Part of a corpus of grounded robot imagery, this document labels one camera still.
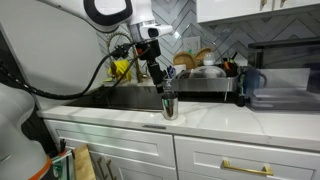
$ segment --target stainless steel sink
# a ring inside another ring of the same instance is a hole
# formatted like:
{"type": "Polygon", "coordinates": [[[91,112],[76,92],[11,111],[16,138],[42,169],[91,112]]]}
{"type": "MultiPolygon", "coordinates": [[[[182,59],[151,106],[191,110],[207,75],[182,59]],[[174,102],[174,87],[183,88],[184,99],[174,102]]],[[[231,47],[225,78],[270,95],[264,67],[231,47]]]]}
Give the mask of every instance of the stainless steel sink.
{"type": "Polygon", "coordinates": [[[121,109],[134,111],[162,111],[161,94],[152,86],[117,87],[101,98],[82,97],[67,106],[121,109]]]}

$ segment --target white countertop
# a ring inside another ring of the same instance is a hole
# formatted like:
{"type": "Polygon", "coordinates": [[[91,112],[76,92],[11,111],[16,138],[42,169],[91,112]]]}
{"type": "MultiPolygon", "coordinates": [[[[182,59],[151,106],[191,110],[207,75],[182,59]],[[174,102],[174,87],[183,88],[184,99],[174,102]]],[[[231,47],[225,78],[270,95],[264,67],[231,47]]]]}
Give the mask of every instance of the white countertop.
{"type": "Polygon", "coordinates": [[[320,152],[320,114],[257,113],[234,104],[179,102],[179,117],[174,121],[165,120],[161,113],[67,106],[44,110],[39,115],[45,119],[320,152]]]}

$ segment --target upper cabinet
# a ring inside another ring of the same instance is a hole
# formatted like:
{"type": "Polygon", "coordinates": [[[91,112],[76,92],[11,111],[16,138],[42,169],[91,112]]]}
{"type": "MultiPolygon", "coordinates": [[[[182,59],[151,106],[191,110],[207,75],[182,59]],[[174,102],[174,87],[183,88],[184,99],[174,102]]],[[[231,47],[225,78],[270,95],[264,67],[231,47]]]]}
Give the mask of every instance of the upper cabinet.
{"type": "Polygon", "coordinates": [[[320,0],[275,0],[274,10],[320,4],[320,0]]]}
{"type": "Polygon", "coordinates": [[[320,4],[320,0],[197,0],[198,23],[320,4]]]}
{"type": "Polygon", "coordinates": [[[273,9],[273,0],[197,0],[198,23],[216,21],[273,9]]]}

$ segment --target stainless steel cup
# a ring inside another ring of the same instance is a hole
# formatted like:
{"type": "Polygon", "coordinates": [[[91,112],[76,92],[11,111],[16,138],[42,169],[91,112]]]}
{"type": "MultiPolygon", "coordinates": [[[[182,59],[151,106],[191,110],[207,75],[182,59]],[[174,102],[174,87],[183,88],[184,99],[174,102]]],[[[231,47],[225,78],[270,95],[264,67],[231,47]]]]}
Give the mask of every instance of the stainless steel cup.
{"type": "Polygon", "coordinates": [[[163,116],[167,120],[178,118],[178,96],[174,93],[166,93],[162,96],[163,116]]]}

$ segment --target herringbone tile backsplash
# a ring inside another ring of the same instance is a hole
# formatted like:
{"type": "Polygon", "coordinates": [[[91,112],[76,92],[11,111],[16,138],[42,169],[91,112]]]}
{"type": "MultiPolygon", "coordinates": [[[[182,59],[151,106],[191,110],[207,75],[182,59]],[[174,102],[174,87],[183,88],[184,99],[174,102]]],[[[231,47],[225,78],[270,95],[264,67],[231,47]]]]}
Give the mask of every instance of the herringbone tile backsplash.
{"type": "MultiPolygon", "coordinates": [[[[174,54],[183,51],[182,39],[201,36],[202,46],[214,47],[225,55],[238,51],[240,57],[248,56],[247,46],[254,42],[320,37],[320,9],[311,12],[269,16],[252,20],[238,20],[234,23],[199,25],[196,20],[196,0],[152,0],[156,21],[171,24],[173,35],[159,38],[162,55],[158,58],[161,68],[172,64],[174,54]]],[[[125,26],[118,31],[129,34],[125,26]]],[[[106,41],[110,34],[97,32],[103,55],[108,52],[106,41]]],[[[125,38],[116,36],[112,39],[110,50],[125,38]]],[[[145,68],[145,62],[139,62],[145,68]]]]}

